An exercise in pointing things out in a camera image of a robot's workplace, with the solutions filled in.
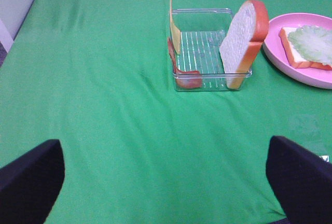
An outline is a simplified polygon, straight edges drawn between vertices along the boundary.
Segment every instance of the lettuce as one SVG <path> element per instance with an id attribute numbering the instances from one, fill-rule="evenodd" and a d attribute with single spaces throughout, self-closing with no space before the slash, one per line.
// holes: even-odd
<path id="1" fill-rule="evenodd" d="M 290 32 L 288 40 L 307 61 L 332 65 L 332 30 L 304 25 Z"/>

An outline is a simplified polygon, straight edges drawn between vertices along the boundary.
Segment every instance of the transparent plastic box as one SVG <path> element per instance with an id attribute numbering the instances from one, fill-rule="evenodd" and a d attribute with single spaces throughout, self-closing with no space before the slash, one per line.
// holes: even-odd
<path id="1" fill-rule="evenodd" d="M 174 52 L 175 57 L 175 90 L 240 90 L 252 70 L 247 73 L 224 73 L 219 53 L 219 46 L 233 18 L 231 9 L 173 9 L 172 17 L 181 31 L 180 53 L 177 54 L 174 46 L 170 48 L 169 45 L 169 52 Z M 242 80 L 240 87 L 228 88 L 227 79 L 231 78 Z"/>

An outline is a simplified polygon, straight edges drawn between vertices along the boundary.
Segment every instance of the bread slice on plate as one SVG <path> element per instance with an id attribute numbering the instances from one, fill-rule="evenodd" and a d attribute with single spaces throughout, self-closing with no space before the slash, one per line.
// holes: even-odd
<path id="1" fill-rule="evenodd" d="M 224 72 L 246 73 L 269 31 L 269 16 L 262 1 L 247 0 L 235 14 L 219 47 Z M 243 78 L 227 78 L 227 87 L 238 89 Z"/>
<path id="2" fill-rule="evenodd" d="M 301 54 L 295 49 L 292 42 L 289 41 L 288 35 L 290 32 L 293 32 L 297 30 L 296 27 L 283 27 L 281 28 L 279 32 L 279 36 L 282 42 L 282 45 L 284 46 L 285 53 L 287 56 L 287 60 L 293 68 L 318 68 L 318 69 L 324 69 L 324 70 L 332 70 L 332 67 L 330 65 L 323 65 L 320 62 L 313 62 L 308 61 L 304 59 Z"/>

